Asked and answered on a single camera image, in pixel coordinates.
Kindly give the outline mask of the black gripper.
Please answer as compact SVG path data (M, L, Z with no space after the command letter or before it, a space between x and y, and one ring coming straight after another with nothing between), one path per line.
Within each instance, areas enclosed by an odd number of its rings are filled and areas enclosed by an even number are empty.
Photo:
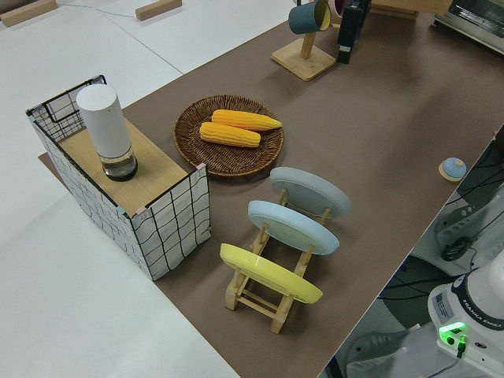
M340 23L337 44L339 51L336 61L340 64L350 62L354 43L361 37L361 32L371 8L371 0L347 0Z

